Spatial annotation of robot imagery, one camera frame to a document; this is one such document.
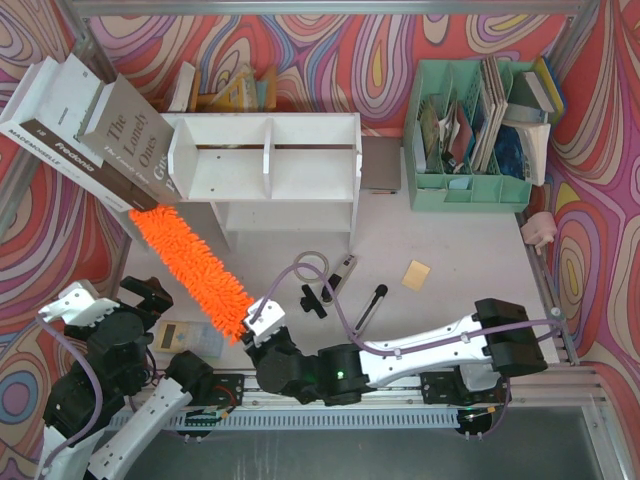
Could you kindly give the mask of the orange microfiber duster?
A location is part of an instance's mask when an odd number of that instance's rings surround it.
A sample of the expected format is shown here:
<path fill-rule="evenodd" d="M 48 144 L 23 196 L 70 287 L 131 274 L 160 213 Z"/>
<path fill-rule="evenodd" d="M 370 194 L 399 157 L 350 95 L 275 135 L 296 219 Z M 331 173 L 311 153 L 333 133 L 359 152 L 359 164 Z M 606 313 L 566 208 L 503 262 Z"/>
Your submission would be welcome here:
<path fill-rule="evenodd" d="M 212 326 L 229 343 L 238 342 L 246 332 L 243 320 L 253 298 L 206 242 L 172 206 L 132 210 L 129 218 Z"/>

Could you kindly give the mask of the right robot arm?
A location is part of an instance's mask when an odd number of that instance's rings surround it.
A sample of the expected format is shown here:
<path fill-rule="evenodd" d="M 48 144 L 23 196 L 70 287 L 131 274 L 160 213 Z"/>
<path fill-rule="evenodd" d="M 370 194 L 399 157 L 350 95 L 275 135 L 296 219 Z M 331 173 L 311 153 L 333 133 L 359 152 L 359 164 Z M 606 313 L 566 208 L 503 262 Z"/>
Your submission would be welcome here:
<path fill-rule="evenodd" d="M 242 341 L 260 389 L 303 405 L 356 404 L 397 380 L 445 368 L 459 369 L 469 391 L 546 370 L 535 323 L 523 306 L 486 298 L 475 307 L 474 313 L 421 334 L 378 342 L 351 335 L 346 344 L 306 355 L 293 342 L 283 309 L 273 301 L 258 302 L 244 320 Z"/>

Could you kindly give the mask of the pink piggy figurine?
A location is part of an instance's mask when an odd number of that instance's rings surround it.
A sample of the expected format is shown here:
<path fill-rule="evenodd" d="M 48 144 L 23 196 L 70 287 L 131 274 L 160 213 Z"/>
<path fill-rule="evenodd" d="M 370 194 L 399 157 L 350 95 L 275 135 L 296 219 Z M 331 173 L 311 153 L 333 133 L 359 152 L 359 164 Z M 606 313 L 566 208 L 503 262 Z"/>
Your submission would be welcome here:
<path fill-rule="evenodd" d="M 554 242 L 556 234 L 557 226 L 554 216 L 547 211 L 532 215 L 521 227 L 524 243 L 533 246 L 537 255 L 542 254 L 546 245 Z"/>

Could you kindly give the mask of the yellow grey calculator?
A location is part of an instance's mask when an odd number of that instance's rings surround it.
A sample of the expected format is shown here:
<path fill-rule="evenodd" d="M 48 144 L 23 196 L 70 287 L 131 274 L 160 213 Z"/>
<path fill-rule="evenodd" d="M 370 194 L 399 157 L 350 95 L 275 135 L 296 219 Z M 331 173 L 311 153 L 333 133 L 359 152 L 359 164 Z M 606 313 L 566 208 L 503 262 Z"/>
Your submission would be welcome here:
<path fill-rule="evenodd" d="M 161 321 L 154 334 L 154 351 L 178 354 L 191 351 L 200 357 L 219 357 L 223 336 L 209 323 Z"/>

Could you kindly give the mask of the small books behind shelf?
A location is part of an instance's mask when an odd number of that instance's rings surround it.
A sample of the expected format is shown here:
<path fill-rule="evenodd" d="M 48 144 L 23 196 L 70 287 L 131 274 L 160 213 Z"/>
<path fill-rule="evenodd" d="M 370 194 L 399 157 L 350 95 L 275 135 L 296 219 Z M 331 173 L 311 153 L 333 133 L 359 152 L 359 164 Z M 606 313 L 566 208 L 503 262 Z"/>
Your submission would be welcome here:
<path fill-rule="evenodd" d="M 218 91 L 201 93 L 202 74 L 184 62 L 164 97 L 152 104 L 168 113 L 269 112 L 277 106 L 277 68 L 269 66 L 256 79 L 254 70 L 243 65 Z"/>

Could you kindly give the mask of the yellow sticky note pad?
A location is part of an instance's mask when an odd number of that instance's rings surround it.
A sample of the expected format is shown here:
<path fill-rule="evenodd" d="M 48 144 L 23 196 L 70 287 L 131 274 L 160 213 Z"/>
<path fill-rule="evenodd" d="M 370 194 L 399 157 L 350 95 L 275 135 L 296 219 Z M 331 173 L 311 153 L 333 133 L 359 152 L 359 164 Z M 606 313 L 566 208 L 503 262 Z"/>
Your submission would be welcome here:
<path fill-rule="evenodd" d="M 419 261 L 412 260 L 405 275 L 401 281 L 401 284 L 415 292 L 422 289 L 424 282 L 429 275 L 431 268 Z"/>

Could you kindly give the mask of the white books beside organizer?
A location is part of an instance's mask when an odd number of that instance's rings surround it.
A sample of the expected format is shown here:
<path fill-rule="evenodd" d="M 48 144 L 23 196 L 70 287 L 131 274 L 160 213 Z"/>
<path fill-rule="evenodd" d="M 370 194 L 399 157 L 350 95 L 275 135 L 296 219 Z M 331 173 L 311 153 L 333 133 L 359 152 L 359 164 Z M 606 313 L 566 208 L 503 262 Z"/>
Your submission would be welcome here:
<path fill-rule="evenodd" d="M 547 58 L 514 73 L 496 144 L 500 171 L 542 185 L 551 133 L 565 113 L 566 98 Z"/>

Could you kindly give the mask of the large grey white book stack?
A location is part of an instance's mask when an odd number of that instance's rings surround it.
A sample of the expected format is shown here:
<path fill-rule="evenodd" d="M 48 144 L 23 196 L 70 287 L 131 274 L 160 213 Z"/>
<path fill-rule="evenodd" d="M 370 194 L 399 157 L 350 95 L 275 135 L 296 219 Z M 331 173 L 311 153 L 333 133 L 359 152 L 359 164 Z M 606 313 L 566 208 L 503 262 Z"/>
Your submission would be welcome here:
<path fill-rule="evenodd" d="M 74 55 L 28 68 L 1 132 L 117 212 L 181 198 L 168 173 L 173 128 L 124 76 L 106 84 Z"/>

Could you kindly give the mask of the black grey stapler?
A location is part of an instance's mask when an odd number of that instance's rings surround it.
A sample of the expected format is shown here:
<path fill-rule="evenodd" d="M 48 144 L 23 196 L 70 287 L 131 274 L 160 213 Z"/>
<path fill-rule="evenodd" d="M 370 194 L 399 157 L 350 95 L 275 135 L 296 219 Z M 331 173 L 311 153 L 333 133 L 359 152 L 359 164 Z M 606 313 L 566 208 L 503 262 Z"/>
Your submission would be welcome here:
<path fill-rule="evenodd" d="M 328 279 L 328 283 L 333 289 L 333 294 L 329 292 L 326 286 L 321 291 L 321 303 L 323 305 L 329 306 L 333 303 L 334 297 L 340 293 L 356 265 L 357 257 L 355 255 L 349 254 L 342 260 Z"/>

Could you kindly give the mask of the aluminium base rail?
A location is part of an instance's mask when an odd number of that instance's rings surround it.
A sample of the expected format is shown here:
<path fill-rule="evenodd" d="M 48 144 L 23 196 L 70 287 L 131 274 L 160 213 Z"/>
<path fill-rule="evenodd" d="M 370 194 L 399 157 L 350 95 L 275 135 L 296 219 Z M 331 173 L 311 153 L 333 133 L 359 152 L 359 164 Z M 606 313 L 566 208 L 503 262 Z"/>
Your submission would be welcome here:
<path fill-rule="evenodd" d="M 266 393 L 258 388 L 250 370 L 245 376 L 244 391 L 238 405 L 244 409 L 302 409 L 297 400 Z M 366 393 L 351 408 L 382 409 L 387 407 L 414 408 L 423 404 L 423 388 L 417 376 L 407 377 L 375 392 Z M 568 407 L 603 405 L 610 400 L 604 381 L 588 367 L 550 368 L 542 373 L 511 380 L 513 407 Z"/>

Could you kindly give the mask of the grey notebook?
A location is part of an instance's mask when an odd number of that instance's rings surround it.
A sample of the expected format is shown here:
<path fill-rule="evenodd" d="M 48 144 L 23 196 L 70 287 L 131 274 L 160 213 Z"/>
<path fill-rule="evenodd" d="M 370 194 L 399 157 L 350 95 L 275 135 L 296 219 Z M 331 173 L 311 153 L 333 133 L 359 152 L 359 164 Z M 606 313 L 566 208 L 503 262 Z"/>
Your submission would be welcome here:
<path fill-rule="evenodd" d="M 401 142 L 398 138 L 362 139 L 361 188 L 397 191 L 401 188 Z"/>

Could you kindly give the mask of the clear tape roll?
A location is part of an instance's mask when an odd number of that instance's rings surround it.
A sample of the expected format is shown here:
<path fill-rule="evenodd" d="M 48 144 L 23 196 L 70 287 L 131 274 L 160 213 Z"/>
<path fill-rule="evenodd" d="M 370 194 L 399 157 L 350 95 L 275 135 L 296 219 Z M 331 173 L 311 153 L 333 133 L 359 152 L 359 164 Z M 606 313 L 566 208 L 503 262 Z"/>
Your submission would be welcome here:
<path fill-rule="evenodd" d="M 302 282 L 312 284 L 326 277 L 329 273 L 328 258 L 316 250 L 307 250 L 294 259 L 294 275 Z"/>

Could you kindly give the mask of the black white marker pen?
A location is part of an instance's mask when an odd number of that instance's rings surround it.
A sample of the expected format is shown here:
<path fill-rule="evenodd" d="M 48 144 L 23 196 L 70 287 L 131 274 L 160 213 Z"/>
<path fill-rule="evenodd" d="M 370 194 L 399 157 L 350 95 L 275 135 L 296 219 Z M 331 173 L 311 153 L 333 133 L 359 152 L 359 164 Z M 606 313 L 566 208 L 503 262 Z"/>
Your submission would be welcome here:
<path fill-rule="evenodd" d="M 379 304 L 385 298 L 388 293 L 388 286 L 385 284 L 379 284 L 371 298 L 366 302 L 361 315 L 359 316 L 357 322 L 355 323 L 353 330 L 357 335 L 360 335 L 366 328 L 367 323 L 371 320 L 373 315 L 375 314 Z"/>

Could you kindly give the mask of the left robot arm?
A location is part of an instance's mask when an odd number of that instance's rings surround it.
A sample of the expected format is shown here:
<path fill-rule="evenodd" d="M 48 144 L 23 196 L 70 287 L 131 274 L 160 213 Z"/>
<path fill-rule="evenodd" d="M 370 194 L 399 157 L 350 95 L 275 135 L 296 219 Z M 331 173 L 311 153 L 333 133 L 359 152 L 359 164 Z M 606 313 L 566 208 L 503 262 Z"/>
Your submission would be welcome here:
<path fill-rule="evenodd" d="M 40 479 L 124 478 L 169 419 L 212 389 L 211 366 L 190 351 L 180 353 L 138 411 L 102 448 L 96 446 L 126 398 L 152 379 L 150 330 L 173 305 L 155 277 L 127 276 L 120 285 L 140 302 L 130 306 L 102 297 L 80 280 L 36 314 L 36 322 L 75 359 L 47 399 Z"/>

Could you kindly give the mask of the black binder clip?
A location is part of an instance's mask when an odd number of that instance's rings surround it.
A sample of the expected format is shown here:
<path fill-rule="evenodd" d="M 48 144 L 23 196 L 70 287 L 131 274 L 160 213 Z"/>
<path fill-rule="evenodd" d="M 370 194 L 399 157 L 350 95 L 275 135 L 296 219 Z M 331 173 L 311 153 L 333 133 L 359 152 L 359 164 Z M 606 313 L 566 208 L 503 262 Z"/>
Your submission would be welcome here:
<path fill-rule="evenodd" d="M 316 295 L 311 290 L 308 284 L 304 284 L 301 287 L 303 296 L 300 299 L 300 306 L 305 313 L 313 311 L 319 319 L 327 317 L 327 312 L 324 309 L 322 303 L 318 300 Z"/>

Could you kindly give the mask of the mint green desk organizer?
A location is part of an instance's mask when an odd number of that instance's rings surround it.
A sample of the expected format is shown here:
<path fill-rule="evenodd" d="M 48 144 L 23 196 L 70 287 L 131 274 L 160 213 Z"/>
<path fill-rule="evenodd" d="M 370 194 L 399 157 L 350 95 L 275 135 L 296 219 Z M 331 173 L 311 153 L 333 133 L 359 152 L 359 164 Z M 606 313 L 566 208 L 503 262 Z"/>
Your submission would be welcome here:
<path fill-rule="evenodd" d="M 403 136 L 414 211 L 525 209 L 532 186 L 500 171 L 495 143 L 514 76 L 528 68 L 494 57 L 418 63 Z"/>

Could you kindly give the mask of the white wooden bookshelf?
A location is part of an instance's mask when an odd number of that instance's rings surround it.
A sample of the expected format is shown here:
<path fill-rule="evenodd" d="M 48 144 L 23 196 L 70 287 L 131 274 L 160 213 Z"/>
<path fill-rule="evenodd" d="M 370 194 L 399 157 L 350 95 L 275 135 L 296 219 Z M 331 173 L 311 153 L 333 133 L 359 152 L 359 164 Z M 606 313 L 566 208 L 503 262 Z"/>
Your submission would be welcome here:
<path fill-rule="evenodd" d="M 357 113 L 167 113 L 168 172 L 185 202 L 240 232 L 344 233 L 361 187 Z"/>

